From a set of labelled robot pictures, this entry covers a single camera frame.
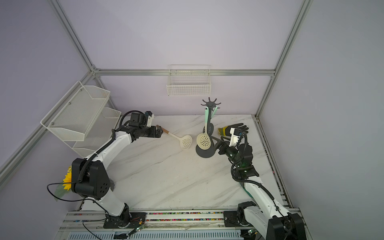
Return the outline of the dark grey utensil rack stand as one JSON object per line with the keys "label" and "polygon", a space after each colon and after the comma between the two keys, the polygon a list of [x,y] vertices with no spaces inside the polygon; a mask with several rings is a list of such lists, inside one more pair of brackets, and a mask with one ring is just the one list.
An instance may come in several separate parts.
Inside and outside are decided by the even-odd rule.
{"label": "dark grey utensil rack stand", "polygon": [[211,123],[212,117],[215,115],[216,111],[219,109],[218,105],[221,103],[216,102],[217,99],[211,100],[210,98],[206,102],[203,100],[205,107],[205,126],[203,132],[197,136],[197,146],[196,153],[198,156],[204,159],[211,158],[215,154],[215,144],[212,140],[212,134],[214,131],[214,125]]}

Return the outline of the cream skimmer mint handle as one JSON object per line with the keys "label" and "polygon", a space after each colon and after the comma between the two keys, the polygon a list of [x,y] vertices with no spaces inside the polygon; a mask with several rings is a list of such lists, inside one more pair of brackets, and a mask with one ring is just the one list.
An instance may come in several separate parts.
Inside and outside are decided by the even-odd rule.
{"label": "cream skimmer mint handle", "polygon": [[204,132],[197,136],[197,145],[202,150],[208,150],[211,147],[211,139],[208,135],[209,108],[205,108],[205,127]]}

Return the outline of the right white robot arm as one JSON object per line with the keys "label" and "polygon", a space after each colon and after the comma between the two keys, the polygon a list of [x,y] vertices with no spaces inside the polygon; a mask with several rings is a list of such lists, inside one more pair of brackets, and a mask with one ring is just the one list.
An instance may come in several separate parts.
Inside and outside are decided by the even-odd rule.
{"label": "right white robot arm", "polygon": [[230,173],[234,181],[243,185],[252,197],[252,202],[238,205],[240,225],[254,227],[265,240],[306,240],[305,223],[297,213],[292,213],[280,204],[265,187],[253,166],[253,149],[246,134],[232,141],[222,137],[215,149],[231,162]]}

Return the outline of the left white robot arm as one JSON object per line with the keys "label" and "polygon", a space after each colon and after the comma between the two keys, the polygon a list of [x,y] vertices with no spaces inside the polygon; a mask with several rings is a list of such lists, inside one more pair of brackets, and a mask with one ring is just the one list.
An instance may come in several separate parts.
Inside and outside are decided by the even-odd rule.
{"label": "left white robot arm", "polygon": [[125,113],[111,138],[93,154],[72,162],[71,190],[99,204],[108,216],[129,219],[129,207],[113,193],[107,168],[118,154],[138,138],[160,138],[163,130],[153,126],[151,111]]}

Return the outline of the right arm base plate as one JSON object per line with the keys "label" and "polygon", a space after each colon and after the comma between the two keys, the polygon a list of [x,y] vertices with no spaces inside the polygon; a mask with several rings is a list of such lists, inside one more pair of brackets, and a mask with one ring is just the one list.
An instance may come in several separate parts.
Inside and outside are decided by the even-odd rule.
{"label": "right arm base plate", "polygon": [[252,227],[253,225],[246,221],[243,210],[224,211],[225,227]]}

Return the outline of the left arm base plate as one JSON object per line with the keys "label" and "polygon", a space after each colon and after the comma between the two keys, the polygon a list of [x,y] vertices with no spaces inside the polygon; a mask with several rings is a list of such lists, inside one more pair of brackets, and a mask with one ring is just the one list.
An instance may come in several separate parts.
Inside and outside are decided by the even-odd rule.
{"label": "left arm base plate", "polygon": [[104,229],[135,229],[146,220],[145,212],[130,212],[128,217],[108,217],[104,222]]}

